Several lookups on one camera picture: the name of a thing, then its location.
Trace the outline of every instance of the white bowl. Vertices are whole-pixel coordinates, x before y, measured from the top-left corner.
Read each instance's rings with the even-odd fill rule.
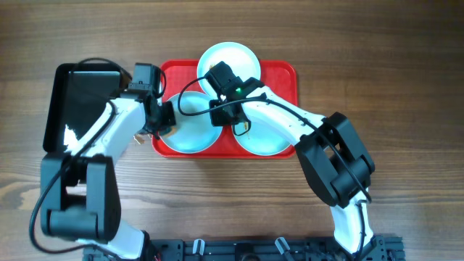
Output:
[[[172,150],[192,154],[202,152],[213,145],[222,132],[222,127],[211,124],[210,114],[185,116],[178,110],[179,94],[169,98],[173,103],[175,116],[175,132],[161,136],[161,140]],[[210,108],[210,100],[206,94],[197,91],[186,91],[182,95],[181,108],[184,112],[199,112]]]
[[[235,132],[240,134],[247,128],[245,128],[244,123],[239,123],[235,125]],[[259,156],[279,154],[290,146],[290,143],[284,138],[269,129],[269,127],[259,123],[252,123],[249,132],[241,136],[234,135],[234,137],[242,148]]]
[[[234,42],[218,43],[206,50],[198,62],[196,76],[203,77],[211,67],[219,62],[225,62],[230,66],[233,74],[239,76],[242,81],[250,77],[258,80],[261,78],[260,62],[256,55],[245,45]],[[214,99],[218,98],[207,80],[200,80],[199,84],[206,94]]]

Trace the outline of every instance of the red tray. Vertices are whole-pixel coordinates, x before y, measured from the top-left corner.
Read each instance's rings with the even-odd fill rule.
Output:
[[[178,94],[190,81],[196,79],[198,60],[173,59],[166,61],[161,69],[167,77],[167,88],[162,100]],[[269,86],[278,96],[286,101],[298,105],[297,73],[285,61],[260,60],[261,81]],[[187,91],[202,91],[198,83],[190,86]],[[285,159],[295,153],[293,146],[273,156],[258,156],[243,149],[233,137],[230,126],[223,127],[219,139],[208,149],[195,154],[182,154],[173,151],[162,141],[152,139],[153,149],[164,157],[180,158],[215,158],[215,159]]]

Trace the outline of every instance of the robotic arm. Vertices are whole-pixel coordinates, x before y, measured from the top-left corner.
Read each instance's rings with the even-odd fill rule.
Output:
[[[175,125],[175,120],[172,104],[158,104],[157,97],[150,95],[160,84],[158,69],[137,64],[134,78],[129,88],[112,97],[101,117],[74,147],[64,153],[48,153],[42,160],[43,190],[51,177],[101,130],[115,110],[115,116],[93,146],[74,160],[66,175],[52,186],[41,208],[41,227],[47,236],[94,244],[119,259],[153,260],[154,246],[150,244],[149,235],[120,219],[114,164],[135,134],[144,130],[156,136],[158,131]],[[365,188],[370,185],[374,164],[348,119],[338,112],[324,117],[295,107],[254,78],[243,83],[224,62],[215,65],[205,78],[219,98],[210,102],[211,108],[240,99],[264,97],[263,101],[235,103],[211,111],[212,124],[252,121],[280,133],[295,147],[310,187],[331,207],[336,241],[346,252],[357,252],[364,225],[363,241],[364,245],[368,244],[373,232],[368,225],[367,210],[364,207],[360,214],[356,206],[364,204],[360,202],[365,202],[366,198],[340,160],[349,165]],[[328,144],[315,133],[315,129],[270,101],[308,119],[332,145],[340,146],[343,158],[327,157],[324,150]],[[78,183],[87,184],[85,196],[66,192],[67,186]]]
[[[279,133],[295,147],[311,189],[331,207],[335,224],[334,238],[340,246],[349,253],[355,253],[361,241],[363,223],[365,227],[363,241],[364,245],[368,244],[373,232],[368,223],[367,210],[363,207],[361,216],[356,205],[365,204],[367,199],[340,161],[344,160],[348,164],[365,188],[370,185],[370,174],[373,173],[375,166],[351,122],[338,112],[330,117],[306,112],[277,96],[264,83],[254,78],[243,83],[224,62],[211,68],[205,78],[216,90],[219,99],[225,97],[223,102],[265,96],[265,101],[244,102],[234,107],[231,105],[227,110],[211,112],[212,124],[237,124],[249,120],[266,125],[272,131]],[[212,101],[211,104],[219,104],[219,101]],[[328,158],[324,152],[328,144],[316,135],[313,128],[304,124],[290,111],[308,119],[313,127],[318,128],[322,135],[328,137],[333,146],[338,144],[341,159],[336,155]]]

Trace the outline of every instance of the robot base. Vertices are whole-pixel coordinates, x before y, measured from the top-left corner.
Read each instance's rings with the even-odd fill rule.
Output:
[[[274,241],[206,241],[152,240],[159,261],[289,261],[279,253]],[[295,261],[349,261],[346,253],[333,237],[288,240],[291,257]],[[113,261],[93,249],[84,250],[84,261]],[[364,247],[363,261],[405,261],[404,245],[400,237],[375,235]]]

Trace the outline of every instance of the wood grain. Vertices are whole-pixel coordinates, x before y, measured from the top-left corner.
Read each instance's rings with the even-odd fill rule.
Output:
[[[459,1],[69,1],[0,4],[0,260],[47,256],[27,236],[56,67],[198,59],[221,41],[293,64],[299,103],[346,114],[376,162],[370,224],[408,260],[463,260],[464,6]],[[156,239],[329,236],[296,157],[165,159],[131,144],[123,217]],[[62,247],[45,239],[49,247]]]

